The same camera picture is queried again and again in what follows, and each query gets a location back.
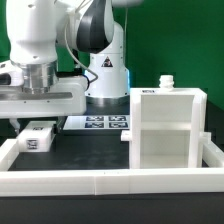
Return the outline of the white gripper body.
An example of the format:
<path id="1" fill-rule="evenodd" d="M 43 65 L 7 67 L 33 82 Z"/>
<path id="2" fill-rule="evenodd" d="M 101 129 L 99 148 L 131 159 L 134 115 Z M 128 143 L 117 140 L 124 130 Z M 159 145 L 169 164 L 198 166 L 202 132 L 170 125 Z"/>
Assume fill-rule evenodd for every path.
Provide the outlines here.
<path id="1" fill-rule="evenodd" d="M 58 78 L 56 63 L 0 63 L 0 118 L 79 115 L 86 111 L 84 76 Z"/>

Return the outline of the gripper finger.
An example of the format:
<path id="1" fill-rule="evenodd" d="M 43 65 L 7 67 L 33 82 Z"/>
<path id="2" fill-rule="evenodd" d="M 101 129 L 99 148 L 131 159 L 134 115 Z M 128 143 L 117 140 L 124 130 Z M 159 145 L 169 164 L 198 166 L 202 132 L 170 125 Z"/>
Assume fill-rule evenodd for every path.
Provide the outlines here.
<path id="1" fill-rule="evenodd" d="M 55 124 L 55 133 L 56 134 L 61 132 L 61 130 L 63 129 L 65 121 L 66 121 L 65 116 L 61 116 L 57 119 L 56 124 Z"/>
<path id="2" fill-rule="evenodd" d="M 18 120 L 16 118 L 10 118 L 9 122 L 12 125 L 12 127 L 14 128 L 15 133 L 19 134 L 20 133 L 20 123 L 18 122 Z"/>

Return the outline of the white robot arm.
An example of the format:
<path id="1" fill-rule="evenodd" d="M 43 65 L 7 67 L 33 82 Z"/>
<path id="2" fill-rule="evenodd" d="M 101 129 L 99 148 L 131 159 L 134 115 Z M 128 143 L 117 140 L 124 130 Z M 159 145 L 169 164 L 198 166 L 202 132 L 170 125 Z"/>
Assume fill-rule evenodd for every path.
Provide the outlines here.
<path id="1" fill-rule="evenodd" d="M 56 47 L 99 53 L 114 37 L 113 9 L 144 0 L 6 0 L 10 59 L 0 63 L 0 119 L 15 130 L 20 118 L 86 111 L 84 76 L 59 78 Z"/>

